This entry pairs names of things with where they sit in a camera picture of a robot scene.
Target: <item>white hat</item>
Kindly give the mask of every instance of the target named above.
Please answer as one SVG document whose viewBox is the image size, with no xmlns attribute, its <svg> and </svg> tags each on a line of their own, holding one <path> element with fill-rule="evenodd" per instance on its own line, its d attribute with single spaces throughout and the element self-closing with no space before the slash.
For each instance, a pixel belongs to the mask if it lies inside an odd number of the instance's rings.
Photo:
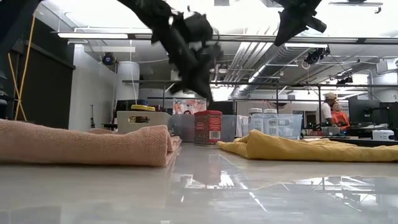
<svg viewBox="0 0 398 224">
<path fill-rule="evenodd" d="M 336 95 L 334 93 L 327 93 L 327 94 L 325 94 L 325 99 L 334 100 L 334 99 L 336 99 Z"/>
</svg>

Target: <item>ceiling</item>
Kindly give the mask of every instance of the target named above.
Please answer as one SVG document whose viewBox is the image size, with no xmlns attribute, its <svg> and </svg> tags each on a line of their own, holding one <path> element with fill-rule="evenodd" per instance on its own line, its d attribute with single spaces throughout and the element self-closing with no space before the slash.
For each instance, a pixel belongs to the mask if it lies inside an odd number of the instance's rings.
<svg viewBox="0 0 398 224">
<path fill-rule="evenodd" d="M 205 12 L 211 24 L 222 34 L 275 35 L 280 8 L 266 7 L 260 0 L 230 0 L 230 6 L 214 6 L 214 0 L 167 0 L 174 8 L 184 11 L 187 5 L 194 11 Z M 373 7 L 336 7 L 329 6 L 328 0 L 322 1 L 317 8 L 317 18 L 328 25 L 324 34 L 314 30 L 301 33 L 301 36 L 325 37 L 395 37 L 398 27 L 391 24 L 398 19 L 395 10 L 398 1 L 385 0 L 382 12 L 375 14 Z M 135 32 L 147 32 L 135 14 L 117 0 L 47 0 L 37 9 L 36 17 L 59 32 L 115 32 L 117 29 L 130 29 Z M 132 60 L 140 63 L 141 77 L 145 80 L 169 80 L 170 69 L 165 50 L 160 44 L 150 45 L 149 41 L 129 40 L 88 40 L 85 50 L 96 60 L 104 54 L 103 47 L 125 47 L 127 50 L 114 52 L 119 61 Z M 234 65 L 233 69 L 258 70 L 272 52 L 264 51 L 260 44 L 222 42 L 225 57 L 220 64 Z M 289 64 L 298 67 L 281 67 L 283 77 L 280 82 L 324 82 L 330 75 L 336 75 L 344 69 L 361 66 L 363 69 L 374 67 L 376 57 L 398 56 L 396 45 L 329 45 L 331 54 L 335 57 L 323 59 L 319 65 L 312 65 L 308 70 L 302 67 L 302 60 L 307 50 L 294 58 Z M 240 72 L 240 81 L 247 81 L 253 72 Z"/>
</svg>

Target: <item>red can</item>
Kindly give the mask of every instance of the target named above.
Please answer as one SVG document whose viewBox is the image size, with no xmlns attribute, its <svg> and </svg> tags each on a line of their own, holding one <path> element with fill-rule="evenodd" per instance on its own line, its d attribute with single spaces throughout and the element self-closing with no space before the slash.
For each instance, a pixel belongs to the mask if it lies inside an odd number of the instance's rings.
<svg viewBox="0 0 398 224">
<path fill-rule="evenodd" d="M 195 138 L 194 143 L 204 146 L 215 145 L 221 139 L 220 111 L 201 111 L 195 113 Z"/>
</svg>

